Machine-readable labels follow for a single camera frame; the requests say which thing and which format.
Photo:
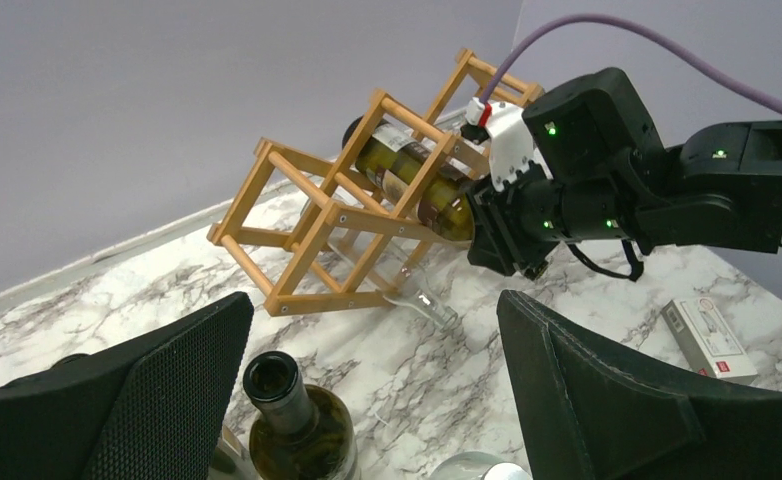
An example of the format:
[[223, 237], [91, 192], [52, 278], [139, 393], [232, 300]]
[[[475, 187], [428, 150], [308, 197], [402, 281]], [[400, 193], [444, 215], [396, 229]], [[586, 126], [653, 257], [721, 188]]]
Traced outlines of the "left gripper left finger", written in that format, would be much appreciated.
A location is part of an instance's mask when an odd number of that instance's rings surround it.
[[0, 387], [0, 479], [204, 479], [254, 308], [235, 292]]

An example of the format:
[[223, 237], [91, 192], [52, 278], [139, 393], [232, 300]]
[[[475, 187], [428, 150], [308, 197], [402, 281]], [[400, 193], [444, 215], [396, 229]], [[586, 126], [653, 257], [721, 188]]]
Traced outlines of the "dark wine bottle front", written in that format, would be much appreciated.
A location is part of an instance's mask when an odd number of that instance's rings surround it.
[[[381, 120], [358, 153], [355, 168], [396, 204], [430, 155], [431, 151], [411, 135]], [[447, 240], [471, 240], [473, 215], [462, 193], [462, 187], [468, 181], [461, 170], [442, 164], [435, 176], [426, 182], [415, 207], [417, 219]]]

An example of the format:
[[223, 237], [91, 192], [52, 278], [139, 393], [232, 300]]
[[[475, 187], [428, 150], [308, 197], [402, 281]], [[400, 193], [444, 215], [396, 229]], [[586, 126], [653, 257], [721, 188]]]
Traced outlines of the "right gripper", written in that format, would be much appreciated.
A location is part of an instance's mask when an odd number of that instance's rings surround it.
[[504, 277], [519, 273], [529, 280], [540, 278], [559, 244], [553, 218], [563, 188], [540, 166], [506, 183], [501, 192], [491, 175], [466, 186], [474, 222], [468, 262]]

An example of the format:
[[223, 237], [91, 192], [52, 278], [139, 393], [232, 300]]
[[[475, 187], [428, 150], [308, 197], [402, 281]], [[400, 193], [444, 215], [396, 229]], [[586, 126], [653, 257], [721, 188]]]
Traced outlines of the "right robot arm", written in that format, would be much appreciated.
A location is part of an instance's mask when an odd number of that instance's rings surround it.
[[465, 192], [474, 266], [534, 279], [560, 244], [617, 240], [636, 280], [659, 246], [782, 248], [782, 121], [715, 124], [667, 147], [610, 67], [525, 107], [495, 103], [463, 134], [491, 142], [489, 174]]

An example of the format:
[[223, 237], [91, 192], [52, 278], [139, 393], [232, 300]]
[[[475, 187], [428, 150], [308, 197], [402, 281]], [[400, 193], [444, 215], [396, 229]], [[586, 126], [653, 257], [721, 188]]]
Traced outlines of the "clear square glass bottle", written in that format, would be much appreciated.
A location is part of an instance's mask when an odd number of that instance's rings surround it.
[[[330, 249], [322, 251], [317, 262], [330, 279], [343, 283], [348, 271], [355, 267], [375, 237], [372, 232], [336, 227], [327, 239]], [[403, 239], [390, 241], [357, 290], [378, 290], [389, 303], [416, 311], [436, 328], [452, 327], [458, 320], [458, 314], [430, 285], [421, 261], [404, 246]]]

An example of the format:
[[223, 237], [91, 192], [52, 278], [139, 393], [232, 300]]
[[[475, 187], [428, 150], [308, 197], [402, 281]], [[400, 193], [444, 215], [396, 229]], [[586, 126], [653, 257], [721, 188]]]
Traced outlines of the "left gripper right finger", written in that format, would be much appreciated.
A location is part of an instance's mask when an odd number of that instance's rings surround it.
[[782, 479], [782, 392], [672, 366], [527, 294], [496, 314], [536, 479]]

